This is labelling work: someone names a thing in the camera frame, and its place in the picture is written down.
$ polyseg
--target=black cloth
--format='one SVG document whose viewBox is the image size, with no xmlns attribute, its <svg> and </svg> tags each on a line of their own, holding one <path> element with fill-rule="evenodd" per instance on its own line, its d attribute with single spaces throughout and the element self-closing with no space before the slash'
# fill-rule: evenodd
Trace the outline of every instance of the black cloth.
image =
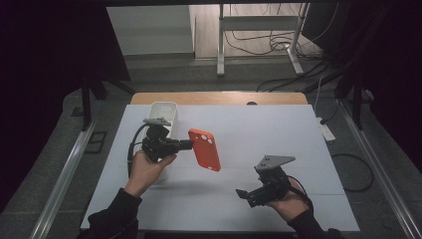
<svg viewBox="0 0 422 239">
<path fill-rule="evenodd" d="M 141 198 L 135 198 L 121 188 L 108 209 L 94 213 L 88 218 L 90 229 L 83 231 L 78 239 L 135 239 L 138 224 L 136 214 L 141 201 Z M 298 232 L 300 239 L 342 238 L 338 230 L 329 229 L 324 232 L 310 210 L 288 224 Z"/>
</svg>

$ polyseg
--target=red phone case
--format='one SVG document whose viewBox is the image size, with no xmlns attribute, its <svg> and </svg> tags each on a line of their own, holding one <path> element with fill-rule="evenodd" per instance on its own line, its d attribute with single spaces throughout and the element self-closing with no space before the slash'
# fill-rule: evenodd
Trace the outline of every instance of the red phone case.
<svg viewBox="0 0 422 239">
<path fill-rule="evenodd" d="M 189 138 L 193 141 L 193 151 L 198 164 L 214 171 L 220 171 L 220 159 L 213 134 L 192 128 L 189 130 Z"/>
</svg>

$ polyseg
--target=white table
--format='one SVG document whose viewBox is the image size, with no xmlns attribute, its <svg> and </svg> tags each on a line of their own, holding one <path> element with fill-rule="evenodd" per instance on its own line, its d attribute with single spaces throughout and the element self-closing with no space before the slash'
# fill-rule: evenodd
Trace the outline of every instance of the white table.
<svg viewBox="0 0 422 239">
<path fill-rule="evenodd" d="M 82 228 L 125 186 L 127 147 L 149 107 L 126 107 Z M 250 208 L 235 192 L 262 185 L 253 167 L 265 154 L 296 158 L 283 169 L 307 190 L 322 229 L 359 230 L 311 106 L 178 106 L 177 138 L 187 139 L 192 127 L 214 134 L 221 171 L 200 167 L 193 150 L 180 151 L 168 179 L 142 195 L 140 230 L 293 231 L 273 209 Z"/>
</svg>

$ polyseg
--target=wall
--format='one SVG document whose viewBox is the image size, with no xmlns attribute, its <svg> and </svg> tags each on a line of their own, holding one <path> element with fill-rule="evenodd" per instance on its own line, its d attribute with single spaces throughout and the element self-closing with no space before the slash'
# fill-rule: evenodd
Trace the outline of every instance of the wall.
<svg viewBox="0 0 422 239">
<path fill-rule="evenodd" d="M 109 7 L 124 55 L 193 53 L 189 6 Z"/>
</svg>

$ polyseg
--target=gray floor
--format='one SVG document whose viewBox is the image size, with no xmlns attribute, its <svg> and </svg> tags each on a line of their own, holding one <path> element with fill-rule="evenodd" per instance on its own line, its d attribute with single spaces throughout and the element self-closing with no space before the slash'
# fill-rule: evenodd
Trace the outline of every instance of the gray floor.
<svg viewBox="0 0 422 239">
<path fill-rule="evenodd" d="M 255 91 L 257 85 L 265 80 L 294 75 L 286 57 L 229 59 L 224 78 L 216 77 L 215 61 L 198 61 L 189 56 L 129 57 L 126 61 L 131 76 L 131 82 L 128 84 L 140 92 Z M 315 63 L 304 63 L 305 70 Z M 300 91 L 318 80 L 319 76 L 310 80 L 299 80 L 280 90 Z M 110 84 L 105 85 L 109 95 L 95 128 L 95 131 L 107 131 L 105 145 L 99 154 L 84 154 L 48 238 L 75 238 L 78 235 L 85 209 L 102 173 L 124 107 L 130 101 L 127 93 Z M 320 117 L 329 118 L 336 107 L 335 98 L 332 96 L 334 87 L 335 82 L 323 86 L 320 90 L 316 107 Z M 310 104 L 315 105 L 317 92 L 308 94 L 307 98 Z M 65 98 L 62 116 L 49 142 L 0 215 L 0 238 L 30 236 L 80 133 L 83 119 L 72 117 L 72 113 L 81 105 L 79 92 Z M 362 106 L 362 123 L 365 133 L 381 156 L 382 163 L 415 220 L 422 222 L 422 191 L 415 189 L 422 186 L 420 172 L 380 126 L 368 105 Z M 336 137 L 334 143 L 327 145 L 331 153 L 363 156 L 341 114 L 337 113 L 327 125 Z M 355 160 L 339 157 L 334 160 L 334 164 L 343 186 L 359 187 L 367 182 L 366 168 Z M 347 193 L 347 197 L 361 232 L 344 232 L 346 238 L 406 238 L 377 182 L 367 191 Z M 153 235 L 147 234 L 145 238 L 153 238 Z"/>
</svg>

